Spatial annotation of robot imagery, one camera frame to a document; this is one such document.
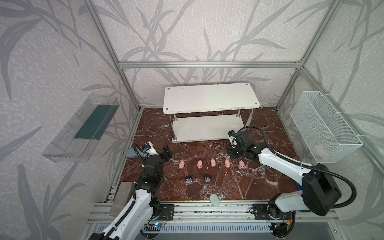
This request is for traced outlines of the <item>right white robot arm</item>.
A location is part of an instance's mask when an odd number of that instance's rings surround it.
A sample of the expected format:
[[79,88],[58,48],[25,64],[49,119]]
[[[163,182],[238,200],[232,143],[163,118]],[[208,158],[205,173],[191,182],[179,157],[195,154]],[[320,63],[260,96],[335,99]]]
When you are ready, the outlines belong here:
[[266,143],[254,143],[244,131],[228,132],[231,147],[228,154],[232,160],[243,157],[275,169],[294,180],[301,187],[292,193],[277,194],[269,200],[267,212],[273,219],[283,213],[310,211],[325,216],[342,193],[333,176],[326,174],[328,168],[317,164],[306,165],[272,150]]

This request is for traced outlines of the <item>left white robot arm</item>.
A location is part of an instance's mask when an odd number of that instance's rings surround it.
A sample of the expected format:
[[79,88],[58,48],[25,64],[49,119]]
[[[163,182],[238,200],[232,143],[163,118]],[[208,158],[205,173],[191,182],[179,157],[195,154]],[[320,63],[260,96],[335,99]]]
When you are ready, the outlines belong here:
[[151,142],[138,147],[133,144],[135,154],[140,158],[144,170],[134,184],[132,196],[123,210],[101,233],[92,233],[90,240],[133,240],[151,219],[160,215],[160,202],[156,197],[163,182],[164,163],[173,156],[168,145],[158,153]]

